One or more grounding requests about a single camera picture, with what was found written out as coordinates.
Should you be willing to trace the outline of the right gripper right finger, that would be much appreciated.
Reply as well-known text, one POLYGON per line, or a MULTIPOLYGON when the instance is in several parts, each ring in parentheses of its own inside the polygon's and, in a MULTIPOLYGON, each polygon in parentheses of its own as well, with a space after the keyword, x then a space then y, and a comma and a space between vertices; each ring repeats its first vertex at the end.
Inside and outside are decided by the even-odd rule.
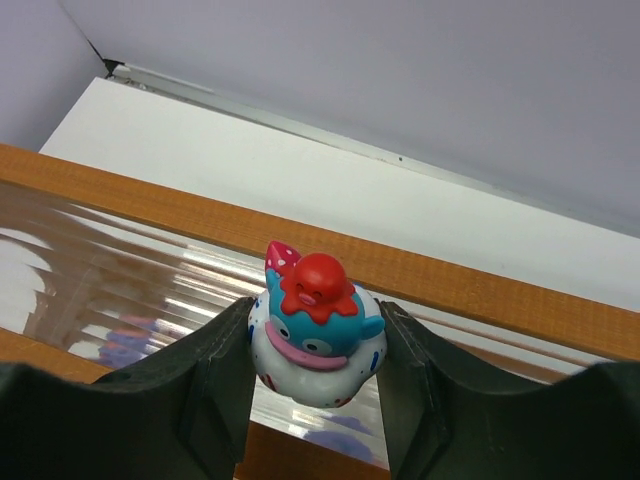
POLYGON ((395 479, 635 479, 639 366, 604 362, 544 385, 381 304, 377 383, 395 479))

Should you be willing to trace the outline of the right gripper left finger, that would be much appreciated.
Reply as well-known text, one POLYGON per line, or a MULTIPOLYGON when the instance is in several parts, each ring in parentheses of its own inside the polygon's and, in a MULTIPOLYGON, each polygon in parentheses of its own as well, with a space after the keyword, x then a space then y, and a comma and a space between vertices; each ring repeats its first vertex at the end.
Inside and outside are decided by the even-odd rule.
POLYGON ((5 479, 229 479, 255 385, 237 300, 200 329, 91 384, 1 367, 5 479))

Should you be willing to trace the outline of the blue red cupcake toy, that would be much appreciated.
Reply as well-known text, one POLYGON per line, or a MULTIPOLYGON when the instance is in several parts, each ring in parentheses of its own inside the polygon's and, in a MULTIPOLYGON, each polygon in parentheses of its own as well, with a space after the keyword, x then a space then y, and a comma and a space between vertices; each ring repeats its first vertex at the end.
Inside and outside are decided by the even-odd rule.
POLYGON ((387 354, 378 303, 333 256, 279 241, 267 247, 265 280, 247 320, 258 378, 302 405, 348 404, 387 354))

